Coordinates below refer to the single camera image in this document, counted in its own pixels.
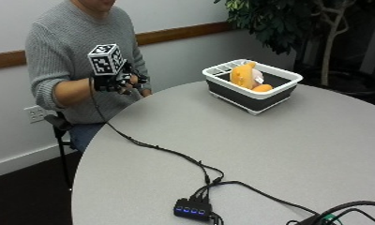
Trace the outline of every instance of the hand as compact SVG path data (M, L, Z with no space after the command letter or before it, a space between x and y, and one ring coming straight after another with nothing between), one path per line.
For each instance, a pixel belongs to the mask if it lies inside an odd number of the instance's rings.
M142 92L141 92L141 95L146 98L148 96L152 96L152 90L150 89L145 89Z

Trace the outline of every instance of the basket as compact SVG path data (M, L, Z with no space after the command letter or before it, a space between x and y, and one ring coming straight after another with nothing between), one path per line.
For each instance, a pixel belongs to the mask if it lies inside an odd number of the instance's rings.
M254 92L230 81L231 70L247 62L255 61L234 60L206 68L203 74L207 77L210 93L257 115L290 98L303 76L255 62L255 68L263 72L265 83L270 84L274 89L267 92Z

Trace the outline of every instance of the round table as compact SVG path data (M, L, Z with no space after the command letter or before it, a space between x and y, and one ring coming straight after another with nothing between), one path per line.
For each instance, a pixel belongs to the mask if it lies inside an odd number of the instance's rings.
M286 102L253 115L195 82L146 97L110 123L136 140L221 169L225 181L319 213L375 201L375 106L353 97L299 84ZM76 175L74 225L210 224L173 214L177 201L205 184L197 165L105 126ZM210 203L227 225L285 225L311 216L238 185L214 187ZM375 207L363 209L375 216ZM358 213L343 222L374 224Z

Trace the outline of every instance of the man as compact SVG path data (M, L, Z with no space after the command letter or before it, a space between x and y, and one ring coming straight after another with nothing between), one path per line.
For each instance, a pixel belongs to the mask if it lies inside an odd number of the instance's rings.
M149 75L132 19L114 7L116 0L65 0L33 24L26 44L32 92L37 104L62 112L74 124L70 136L78 150L105 125L92 93L106 120L142 97L152 95L150 82L130 95L96 92L89 53L97 45L118 44L124 58Z

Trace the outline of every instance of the black cable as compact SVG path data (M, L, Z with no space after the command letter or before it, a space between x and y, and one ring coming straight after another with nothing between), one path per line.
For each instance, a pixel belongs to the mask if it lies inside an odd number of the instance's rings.
M373 217L369 213L366 213L363 210L358 209L358 208L350 208L347 210L345 210L345 212L342 214L339 214L333 220L326 222L326 225L333 225L334 221L337 221L342 216L345 216L347 213L351 212L359 212L362 213L366 217L369 217L374 222L375 222L375 217Z
M318 222L330 214L335 213L337 211L341 211L343 209L347 209L350 207L354 206L359 206L359 205L370 205L370 206L375 206L375 202L374 201L357 201L357 202L349 202L345 204L341 204L338 206L335 206L334 208L329 209L327 211L325 211L313 221L311 225L318 224Z
M267 198L270 198L270 199L274 200L275 202L287 204L287 205L290 205L290 206L293 206L293 207L297 207L297 208L301 208L301 209L306 210L307 212L310 212L311 214L318 215L318 213L317 213L314 210L311 210L311 209L303 207L303 206L299 205L299 204L295 204L295 203L291 203L291 202L287 202L287 201L285 201L285 200L282 200L282 199L275 198L274 196L266 194L262 190L254 188L253 186L247 185L246 183L243 183L243 182L241 182L241 181L226 181L226 182L219 182L219 183L217 183L217 184L211 184L210 187L213 188L213 187L215 187L215 186L218 186L218 185L241 185L241 186L245 186L246 188L254 190L255 192L258 192L261 195L266 196ZM201 192L205 188L207 188L207 186L201 187L201 188L197 190L197 193Z
M295 222L297 224L301 223L298 220L290 220L286 225L290 225L290 223L293 222Z
M209 181L210 181L210 178L209 178L209 175L207 175L207 170L206 170L206 168L209 168L209 169L211 169L211 170L214 170L214 171L217 171L217 172L219 172L219 173L222 174L222 176L218 177L218 179L222 180L222 179L225 178L225 176L226 176L225 172L223 172L222 170L214 168L214 167L210 167L209 165L205 165L205 164L202 163L202 161L198 161L198 160L195 160L193 157L190 157L190 156L187 156L187 155L185 155L185 154L182 154L182 153L179 153L179 152L177 152L177 151L169 150L168 148L164 148L164 147L161 147L160 145L153 145L153 144L149 144L149 143L145 143L145 142L140 142L140 141L137 141L136 139L133 139L128 134L125 134L122 131L120 131L120 130L116 128L116 126L108 121L105 115L102 114L102 111L101 111L101 109L100 109L100 104L98 104L98 102L97 102L97 99L96 99L96 97L94 97L93 90L92 90L92 87L93 87L93 86L92 86L92 81L93 81L93 76L90 76L90 98L92 98L92 101L93 101L93 103L94 103L96 109L97 109L97 111L98 111L98 113L100 113L100 115L101 115L101 118L102 118L104 122L112 127L112 129L113 129L121 136L124 136L126 139L129 139L129 140L130 140L133 143L136 143L137 145L140 145L140 146L142 146L142 147L146 147L146 148L157 149L157 150L160 150L160 151L169 152L169 153L172 153L172 154L174 154L174 155L177 155L177 156L179 156L179 157L182 157L182 158L185 158L187 161L190 161L190 162L194 163L195 165L198 165L198 166L202 168L203 173L205 173L205 175L206 175L206 183L207 183L207 185L210 185L210 182L209 182Z
M211 217L214 219L214 225L226 225L222 216L219 216L217 213L213 212Z

